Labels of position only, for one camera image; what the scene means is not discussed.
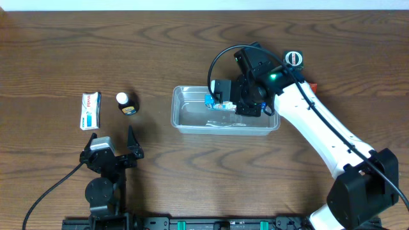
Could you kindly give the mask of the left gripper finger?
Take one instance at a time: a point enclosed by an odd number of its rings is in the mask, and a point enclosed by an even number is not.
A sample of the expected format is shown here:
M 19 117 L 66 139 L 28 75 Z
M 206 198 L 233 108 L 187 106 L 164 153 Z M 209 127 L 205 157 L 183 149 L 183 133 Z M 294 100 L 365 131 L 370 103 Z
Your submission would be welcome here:
M 131 125 L 128 126 L 127 148 L 131 152 L 138 152 L 140 149 L 140 145 L 135 138 L 134 131 Z
M 90 150 L 91 143 L 92 143 L 93 139 L 96 139 L 96 138 L 97 138 L 97 134 L 96 134 L 96 133 L 92 133 L 92 134 L 91 134 L 91 137 L 89 138 L 88 143 L 87 143 L 86 146 L 84 147 L 84 150 Z

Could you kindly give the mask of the red medicine sachet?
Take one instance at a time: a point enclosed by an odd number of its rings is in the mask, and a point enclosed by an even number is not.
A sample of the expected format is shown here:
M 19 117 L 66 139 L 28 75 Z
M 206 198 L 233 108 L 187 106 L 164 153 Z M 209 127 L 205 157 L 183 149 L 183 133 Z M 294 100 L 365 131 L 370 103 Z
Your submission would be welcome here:
M 318 85 L 315 83 L 309 83 L 309 86 L 311 88 L 311 90 L 313 91 L 313 93 L 316 93 Z

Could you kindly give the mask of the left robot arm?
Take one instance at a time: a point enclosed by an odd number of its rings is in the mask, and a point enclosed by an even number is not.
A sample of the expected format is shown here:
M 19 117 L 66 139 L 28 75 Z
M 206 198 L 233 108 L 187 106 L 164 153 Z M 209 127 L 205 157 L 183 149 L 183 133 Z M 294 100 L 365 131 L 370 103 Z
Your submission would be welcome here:
M 80 154 L 80 162 L 100 176 L 91 180 L 85 189 L 90 209 L 91 229 L 142 229 L 141 221 L 126 209 L 127 176 L 125 171 L 137 166 L 144 151 L 128 128 L 127 148 L 130 153 L 115 155 L 110 137 L 92 134 Z

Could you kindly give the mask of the green box round logo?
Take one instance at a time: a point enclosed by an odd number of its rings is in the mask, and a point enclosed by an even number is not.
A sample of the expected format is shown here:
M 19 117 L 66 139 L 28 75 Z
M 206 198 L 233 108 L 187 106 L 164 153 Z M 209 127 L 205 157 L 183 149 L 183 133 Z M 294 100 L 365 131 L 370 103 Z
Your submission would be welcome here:
M 301 71 L 304 68 L 304 56 L 299 50 L 287 50 L 283 53 L 283 62 Z

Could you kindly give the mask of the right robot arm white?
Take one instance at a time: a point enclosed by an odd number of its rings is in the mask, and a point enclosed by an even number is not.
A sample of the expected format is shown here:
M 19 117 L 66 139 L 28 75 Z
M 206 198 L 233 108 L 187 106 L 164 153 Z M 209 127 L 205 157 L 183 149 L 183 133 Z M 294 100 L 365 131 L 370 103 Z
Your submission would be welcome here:
M 397 157 L 375 151 L 353 135 L 317 98 L 301 73 L 302 59 L 286 61 L 258 43 L 236 45 L 239 78 L 222 92 L 210 88 L 236 113 L 259 117 L 279 114 L 318 152 L 335 179 L 326 203 L 310 214 L 310 229 L 358 229 L 394 206 L 408 202 L 399 189 Z

